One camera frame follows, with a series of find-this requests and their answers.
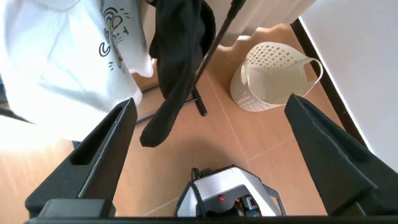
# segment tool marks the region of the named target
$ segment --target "tiled floor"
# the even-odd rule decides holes
[[[114,198],[117,215],[170,216],[190,180],[192,167],[216,169],[231,164],[252,171],[276,189],[289,215],[326,214],[283,107],[250,113],[239,109],[229,95],[229,82],[240,61],[251,47],[263,41],[282,42],[302,50],[287,25],[258,30],[234,47],[220,47],[198,84],[207,116],[201,117],[195,104],[185,106],[170,136],[157,148],[140,145],[145,124],[136,126]],[[306,71],[313,75],[310,67]],[[148,87],[154,80],[137,82]],[[320,84],[307,98],[340,124]],[[159,92],[149,93],[138,109],[140,116],[155,110],[161,102]],[[0,150],[0,169],[6,175],[0,178],[0,220],[27,220],[24,199],[72,146],[60,141],[44,149],[23,149]]]

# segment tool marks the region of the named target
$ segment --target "white plastic basket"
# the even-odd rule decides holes
[[[318,79],[308,82],[303,66],[316,61]],[[263,42],[246,55],[231,80],[232,99],[246,111],[264,111],[286,104],[294,93],[305,96],[323,75],[321,63],[285,44]]]

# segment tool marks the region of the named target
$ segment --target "wall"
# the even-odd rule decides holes
[[[318,0],[300,18],[368,148],[398,172],[398,1]]]

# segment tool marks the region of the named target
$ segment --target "hanging garment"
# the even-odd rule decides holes
[[[139,0],[10,0],[0,7],[0,73],[15,114],[81,141],[118,103],[141,101],[124,58],[133,60],[131,70],[151,75]]]
[[[149,55],[157,58],[162,106],[144,128],[143,146],[162,143],[195,86],[196,70],[215,38],[215,19],[202,0],[151,1],[156,6],[156,30]]]

